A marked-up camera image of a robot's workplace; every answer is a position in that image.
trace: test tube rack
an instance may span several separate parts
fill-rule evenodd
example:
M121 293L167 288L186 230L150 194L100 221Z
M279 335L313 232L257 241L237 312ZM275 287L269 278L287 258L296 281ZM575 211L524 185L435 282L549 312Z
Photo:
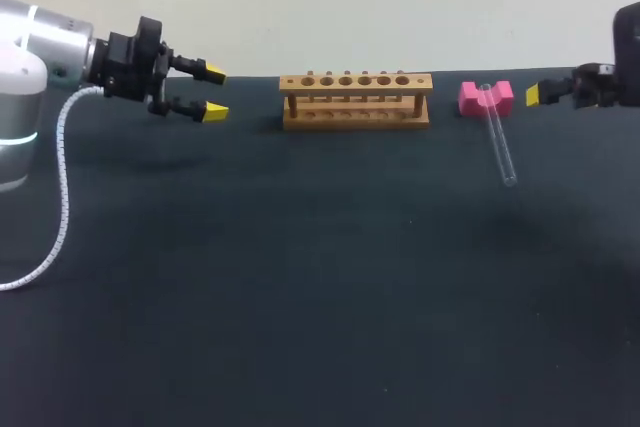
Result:
M424 129L430 74L367 71L283 76L285 130Z

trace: dark tabletop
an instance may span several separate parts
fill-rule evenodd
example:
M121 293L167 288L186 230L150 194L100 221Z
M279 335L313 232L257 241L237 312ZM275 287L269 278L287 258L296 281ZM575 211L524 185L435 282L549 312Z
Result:
M460 83L431 128L283 133L276 79L169 89L224 124L85 99L54 266L0 293L2 426L637 426L640 109L504 120L519 184ZM0 280L55 238L53 92L0 195Z

